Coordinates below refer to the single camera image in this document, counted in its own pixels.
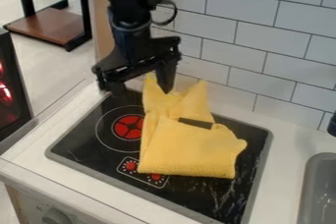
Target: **red knob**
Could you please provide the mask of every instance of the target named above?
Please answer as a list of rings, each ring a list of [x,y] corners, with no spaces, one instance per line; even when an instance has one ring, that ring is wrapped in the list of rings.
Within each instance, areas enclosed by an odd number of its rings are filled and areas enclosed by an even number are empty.
[[[135,171],[137,169],[137,164],[134,162],[128,162],[126,164],[126,170],[128,171]]]
[[[153,181],[159,181],[159,180],[161,180],[161,175],[153,173],[152,175],[150,175],[150,178]]]

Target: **yellow towel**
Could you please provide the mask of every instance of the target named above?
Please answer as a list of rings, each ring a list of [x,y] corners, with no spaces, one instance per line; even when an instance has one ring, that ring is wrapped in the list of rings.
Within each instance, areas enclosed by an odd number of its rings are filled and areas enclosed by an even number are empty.
[[[247,146],[225,126],[211,130],[178,122],[189,118],[213,123],[206,104],[206,82],[183,94],[165,94],[153,75],[143,90],[145,118],[140,148],[140,173],[233,179],[236,158]]]

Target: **toy stove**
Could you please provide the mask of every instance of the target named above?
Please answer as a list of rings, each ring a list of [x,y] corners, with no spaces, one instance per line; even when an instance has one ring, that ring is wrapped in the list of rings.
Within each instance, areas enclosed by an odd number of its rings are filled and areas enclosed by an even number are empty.
[[[141,94],[107,97],[60,140],[48,158],[200,223],[246,223],[265,159],[268,132],[215,116],[248,147],[238,157],[234,180],[139,174],[143,123]]]

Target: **floor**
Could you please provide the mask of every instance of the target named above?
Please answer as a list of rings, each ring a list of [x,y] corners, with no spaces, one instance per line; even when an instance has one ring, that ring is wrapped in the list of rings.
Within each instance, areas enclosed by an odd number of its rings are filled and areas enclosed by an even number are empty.
[[[41,9],[59,0],[34,0]],[[69,11],[80,13],[79,0],[69,0]],[[0,0],[0,26],[23,15],[20,0]],[[93,42],[87,42],[71,53],[63,48],[17,34],[12,35],[35,116],[59,100],[65,93],[91,79],[94,62]],[[0,183],[0,223],[19,223]]]

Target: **wooden shelf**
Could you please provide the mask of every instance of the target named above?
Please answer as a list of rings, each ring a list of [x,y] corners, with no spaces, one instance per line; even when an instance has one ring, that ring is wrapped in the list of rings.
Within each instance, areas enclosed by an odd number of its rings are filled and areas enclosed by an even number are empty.
[[[63,46],[84,32],[82,16],[54,8],[7,24],[6,29]]]

